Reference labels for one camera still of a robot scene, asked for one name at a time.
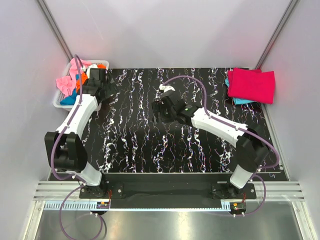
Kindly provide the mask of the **orange t shirt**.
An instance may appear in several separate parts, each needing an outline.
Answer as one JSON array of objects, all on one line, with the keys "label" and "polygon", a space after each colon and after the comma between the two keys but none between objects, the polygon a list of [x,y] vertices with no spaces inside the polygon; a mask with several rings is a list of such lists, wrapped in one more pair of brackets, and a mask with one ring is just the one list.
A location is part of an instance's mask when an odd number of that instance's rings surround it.
[{"label": "orange t shirt", "polygon": [[[98,65],[98,69],[106,69],[107,67],[104,64],[97,64]],[[78,74],[75,75],[76,78],[76,91],[80,90],[80,77]],[[84,85],[84,83],[86,82],[86,80],[88,79],[88,75],[84,72],[81,73],[81,80],[82,80],[82,85]]]}]

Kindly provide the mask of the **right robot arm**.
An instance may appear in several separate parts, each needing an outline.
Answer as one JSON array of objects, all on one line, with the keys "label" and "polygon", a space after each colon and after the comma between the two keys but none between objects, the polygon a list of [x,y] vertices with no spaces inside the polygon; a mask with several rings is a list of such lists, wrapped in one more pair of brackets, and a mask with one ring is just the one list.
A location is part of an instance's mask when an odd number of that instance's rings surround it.
[{"label": "right robot arm", "polygon": [[258,125],[247,126],[213,113],[204,107],[186,104],[174,90],[168,90],[151,104],[155,123],[178,122],[182,125],[209,132],[230,143],[236,149],[237,165],[229,181],[215,187],[212,193],[219,199],[241,198],[245,186],[270,153]]}]

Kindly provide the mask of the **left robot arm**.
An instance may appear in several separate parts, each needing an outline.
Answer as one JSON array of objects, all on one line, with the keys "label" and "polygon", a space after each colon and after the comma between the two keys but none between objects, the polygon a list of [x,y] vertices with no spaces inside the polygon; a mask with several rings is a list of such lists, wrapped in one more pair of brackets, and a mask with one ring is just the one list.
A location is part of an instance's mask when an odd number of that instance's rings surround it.
[{"label": "left robot arm", "polygon": [[58,171],[66,173],[83,182],[81,190],[84,194],[103,198],[108,195],[108,183],[105,176],[89,163],[82,134],[92,113],[101,102],[117,93],[117,86],[108,70],[97,64],[87,68],[83,80],[66,119],[56,131],[46,133],[44,142],[49,166],[57,179],[63,179]]}]

